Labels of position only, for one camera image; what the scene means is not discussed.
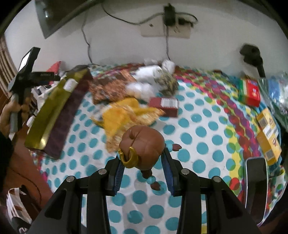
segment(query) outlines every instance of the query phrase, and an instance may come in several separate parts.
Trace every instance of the cardboard box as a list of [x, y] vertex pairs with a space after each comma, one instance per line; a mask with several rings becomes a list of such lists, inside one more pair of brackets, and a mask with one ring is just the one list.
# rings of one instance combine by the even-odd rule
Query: cardboard box
[[267, 138], [266, 134], [261, 131], [256, 139], [264, 153], [268, 166], [276, 163], [282, 151], [276, 135], [272, 134], [270, 138]]
[[259, 123], [260, 129], [264, 132], [267, 139], [270, 139], [272, 134], [278, 137], [279, 132], [277, 126], [268, 108], [265, 108], [259, 115], [257, 115], [256, 119]]

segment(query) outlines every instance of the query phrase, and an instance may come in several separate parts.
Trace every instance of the red box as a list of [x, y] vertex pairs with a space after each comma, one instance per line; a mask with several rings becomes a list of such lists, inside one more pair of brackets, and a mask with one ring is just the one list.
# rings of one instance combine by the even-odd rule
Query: red box
[[165, 114], [163, 116], [178, 116], [179, 101], [177, 98], [153, 97], [150, 99], [148, 106], [165, 111]]

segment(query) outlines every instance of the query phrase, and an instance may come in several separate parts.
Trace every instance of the wall socket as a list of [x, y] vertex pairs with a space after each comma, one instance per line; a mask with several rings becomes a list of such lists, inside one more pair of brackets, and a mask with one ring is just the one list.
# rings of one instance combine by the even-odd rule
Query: wall socket
[[[176, 24], [173, 27], [168, 27], [169, 37], [190, 38], [191, 25], [179, 25], [178, 17], [176, 16]], [[141, 36], [143, 37], [165, 37], [166, 26], [163, 23], [163, 16], [157, 16], [149, 22], [140, 26]]]

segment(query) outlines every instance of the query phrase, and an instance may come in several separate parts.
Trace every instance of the black plug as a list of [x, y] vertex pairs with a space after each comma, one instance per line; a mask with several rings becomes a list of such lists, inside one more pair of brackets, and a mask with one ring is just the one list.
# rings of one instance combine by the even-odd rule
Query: black plug
[[176, 12], [175, 8], [169, 3], [168, 6], [164, 7], [164, 24], [167, 27], [174, 26], [176, 23]]

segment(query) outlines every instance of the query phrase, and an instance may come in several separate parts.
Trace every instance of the polka dot bedsheet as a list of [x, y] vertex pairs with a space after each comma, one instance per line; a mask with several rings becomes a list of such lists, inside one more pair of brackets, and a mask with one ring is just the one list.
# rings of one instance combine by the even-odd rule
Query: polka dot bedsheet
[[[98, 68], [92, 75], [103, 70]], [[179, 81], [178, 118], [160, 117], [151, 127], [164, 136], [166, 143], [182, 146], [171, 156], [184, 168], [202, 177], [220, 176], [242, 201], [243, 161], [263, 155], [255, 139], [259, 132], [257, 113], [237, 101], [235, 87], [218, 73], [177, 68], [175, 77]], [[88, 92], [74, 117], [60, 159], [42, 159], [41, 172], [53, 192], [68, 175], [89, 176], [115, 157], [115, 153], [105, 150], [104, 130], [90, 120], [97, 108]], [[132, 168], [125, 169], [117, 195], [107, 197], [112, 234], [176, 233], [181, 197], [172, 197], [167, 190], [160, 159], [152, 171], [160, 191], [152, 190], [141, 172]], [[270, 168], [266, 217], [281, 197], [286, 181], [281, 166], [273, 171]], [[206, 233], [205, 197], [201, 200], [202, 233]], [[86, 196], [81, 219], [86, 225]]]

